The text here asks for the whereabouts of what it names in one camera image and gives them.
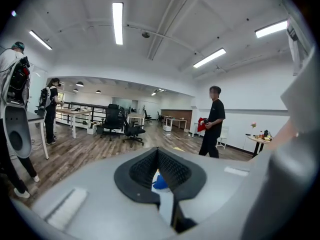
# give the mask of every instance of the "red bag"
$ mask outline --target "red bag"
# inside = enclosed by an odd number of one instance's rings
[[[206,129],[205,119],[200,117],[198,120],[198,132],[201,132]]]

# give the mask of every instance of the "black office chair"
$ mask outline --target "black office chair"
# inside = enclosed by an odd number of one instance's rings
[[[165,117],[163,115],[159,114],[159,111],[157,113],[158,113],[158,121],[161,123],[161,126],[162,126],[163,120]]]
[[[144,111],[144,121],[145,122],[151,122],[151,115],[147,114],[147,111]]]
[[[119,117],[120,108],[117,104],[109,104],[107,108],[105,108],[105,120],[102,121],[103,128],[109,129],[109,131],[104,131],[100,138],[104,135],[110,135],[109,141],[111,141],[111,135],[117,135],[120,138],[120,133],[116,131],[112,131],[115,129],[121,129],[124,126],[124,121],[122,117]]]
[[[144,134],[146,132],[144,129],[141,128],[143,127],[143,125],[130,126],[127,122],[125,115],[122,115],[122,118],[124,121],[124,135],[129,137],[124,139],[122,142],[131,141],[130,148],[132,148],[134,142],[140,142],[143,146],[144,142],[142,141],[142,138],[138,138],[139,134]]]

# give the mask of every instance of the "black t-shirt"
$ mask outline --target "black t-shirt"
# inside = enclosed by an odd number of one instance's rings
[[[55,86],[51,86],[50,87],[50,101],[51,101],[51,105],[53,105],[54,107],[57,105],[57,103],[55,102],[54,96],[58,96],[58,89]]]
[[[212,123],[217,119],[225,119],[225,118],[226,118],[225,106],[220,99],[217,99],[214,102],[212,102],[208,121]],[[221,128],[222,128],[222,122],[215,124],[209,130],[206,130],[206,132],[218,138],[220,137],[220,134],[221,134]]]

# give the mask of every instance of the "fluorescent light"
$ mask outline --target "fluorescent light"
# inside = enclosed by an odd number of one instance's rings
[[[285,20],[285,21],[273,24],[271,26],[267,26],[262,29],[256,30],[255,35],[257,38],[261,38],[266,35],[272,34],[274,32],[278,32],[280,30],[286,30],[287,26],[288,26],[288,22]]]
[[[38,36],[33,30],[31,30],[29,33],[31,36],[37,39],[41,44],[43,44],[47,49],[52,50],[52,47],[49,46],[44,40],[42,40],[41,37]]]
[[[115,43],[123,45],[122,39],[122,20],[123,20],[124,4],[122,2],[114,2],[112,4],[113,29],[115,36]]]
[[[221,49],[217,50],[216,52],[212,53],[211,55],[209,55],[208,57],[204,58],[203,60],[200,60],[198,63],[194,64],[193,66],[195,68],[199,68],[202,65],[214,60],[215,58],[217,58],[225,53],[226,53],[225,49],[221,48]]]

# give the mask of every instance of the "blue object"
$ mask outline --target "blue object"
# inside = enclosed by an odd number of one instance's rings
[[[156,178],[156,182],[155,182],[155,184],[153,184],[153,187],[154,187],[156,190],[163,190],[163,189],[168,188],[168,185],[167,185],[167,183],[165,182],[164,177],[161,176],[161,174],[158,175],[158,177]]]

